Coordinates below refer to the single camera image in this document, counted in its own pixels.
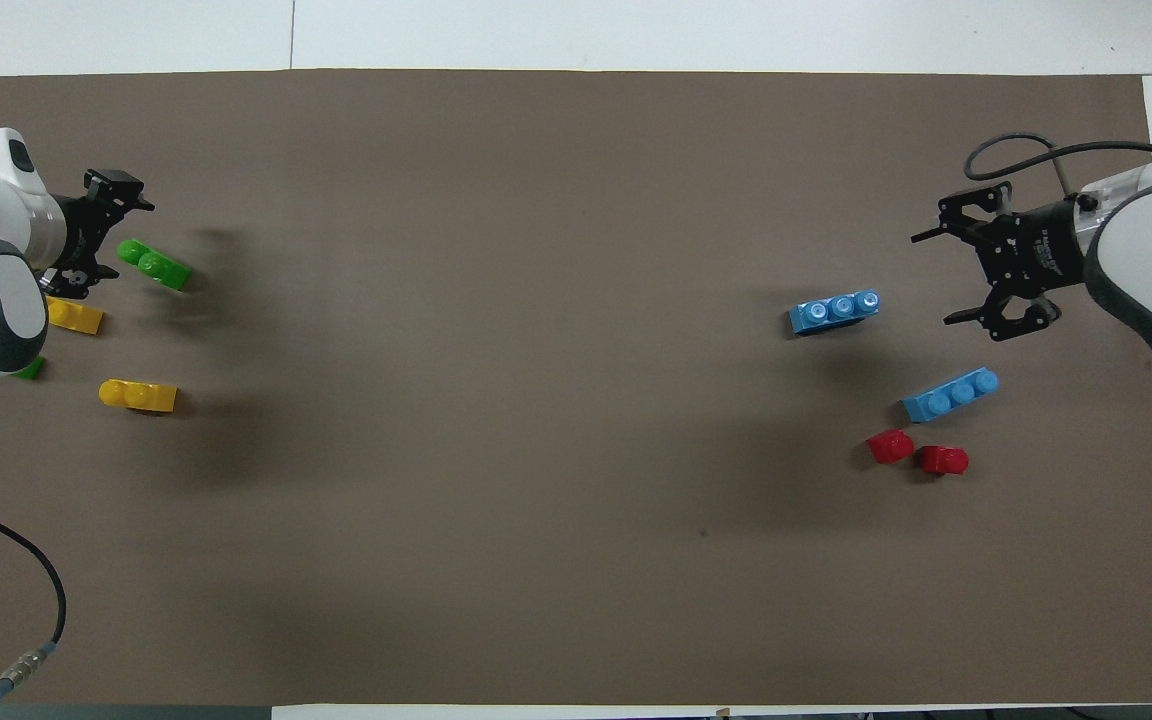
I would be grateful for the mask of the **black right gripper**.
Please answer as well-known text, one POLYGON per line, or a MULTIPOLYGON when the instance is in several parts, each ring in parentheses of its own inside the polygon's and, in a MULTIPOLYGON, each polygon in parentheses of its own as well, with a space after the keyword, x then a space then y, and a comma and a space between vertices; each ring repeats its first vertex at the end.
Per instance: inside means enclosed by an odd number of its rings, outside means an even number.
POLYGON ((1061 309, 1043 293, 1085 282, 1085 259, 1076 238, 1074 199, 1051 202, 1043 209, 1011 211, 1011 182, 996 181, 935 200, 937 219, 929 232, 915 233, 911 243, 952 236, 973 245, 988 291, 979 306, 945 316, 945 325, 972 323, 992 342, 1001 343, 1047 329, 1061 309), (1011 300, 1026 300, 1020 314, 1010 316, 1011 300))

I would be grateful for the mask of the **red one-stud toy block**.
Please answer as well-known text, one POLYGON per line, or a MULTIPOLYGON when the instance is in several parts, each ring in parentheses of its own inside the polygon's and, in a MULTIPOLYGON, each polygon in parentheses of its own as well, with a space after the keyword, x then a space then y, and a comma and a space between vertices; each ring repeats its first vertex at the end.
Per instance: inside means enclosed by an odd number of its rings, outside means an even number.
POLYGON ((916 452, 914 438, 902 429, 887 429, 870 435, 865 446, 873 460, 882 465, 895 464, 916 452))
POLYGON ((916 450, 916 461, 924 473, 963 475, 970 467, 970 456, 964 448, 946 445, 927 445, 916 450))

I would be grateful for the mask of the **brown paper table mat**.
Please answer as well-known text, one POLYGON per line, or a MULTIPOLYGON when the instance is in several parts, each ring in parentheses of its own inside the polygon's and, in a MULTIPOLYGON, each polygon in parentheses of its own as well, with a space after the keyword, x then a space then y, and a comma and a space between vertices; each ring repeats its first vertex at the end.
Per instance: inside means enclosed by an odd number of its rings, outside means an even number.
POLYGON ((146 183, 104 262, 194 270, 0 381, 0 521, 70 602, 17 705, 1152 702, 1152 354, 1078 287, 946 327, 977 259, 910 242, 996 132, 1146 141, 1138 78, 3 77, 0 127, 146 183))

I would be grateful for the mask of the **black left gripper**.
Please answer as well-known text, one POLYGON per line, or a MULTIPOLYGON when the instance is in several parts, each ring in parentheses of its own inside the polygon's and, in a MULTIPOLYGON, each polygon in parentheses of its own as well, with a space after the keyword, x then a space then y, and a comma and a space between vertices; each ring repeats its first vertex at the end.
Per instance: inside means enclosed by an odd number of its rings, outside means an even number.
POLYGON ((124 170, 88 169, 83 197, 52 196, 63 215, 67 237, 52 268, 40 272, 40 288, 46 296, 88 300, 92 287, 120 275, 96 255, 118 223, 118 211, 156 210, 145 197, 145 187, 142 179, 124 170))

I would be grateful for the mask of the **yellow two-stud toy block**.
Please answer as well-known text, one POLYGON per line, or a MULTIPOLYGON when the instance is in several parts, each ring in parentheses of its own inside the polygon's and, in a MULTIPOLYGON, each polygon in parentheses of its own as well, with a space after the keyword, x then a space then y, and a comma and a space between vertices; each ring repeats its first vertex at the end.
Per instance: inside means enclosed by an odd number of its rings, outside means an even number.
POLYGON ((101 331, 105 311, 71 300, 45 296, 47 323, 56 328, 96 336, 101 331))
POLYGON ((105 406, 123 407, 138 414, 174 414, 179 387, 162 382, 109 378, 100 384, 97 393, 105 406))

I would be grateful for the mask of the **blue three-stud toy block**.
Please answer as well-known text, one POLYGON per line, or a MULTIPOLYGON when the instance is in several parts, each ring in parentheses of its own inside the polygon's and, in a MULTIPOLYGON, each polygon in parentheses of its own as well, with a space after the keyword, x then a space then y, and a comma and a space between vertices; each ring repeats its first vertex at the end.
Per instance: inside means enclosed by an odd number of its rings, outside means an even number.
POLYGON ((964 374, 952 378, 950 381, 937 384, 915 395, 902 397, 900 406, 909 420, 915 424, 941 419, 942 416, 973 404, 979 397, 986 397, 1000 388, 1000 378, 987 366, 980 366, 964 374))
POLYGON ((881 293, 876 290, 838 293, 823 300, 799 302, 786 311, 787 338, 808 338, 846 328, 864 323, 881 309, 881 293))

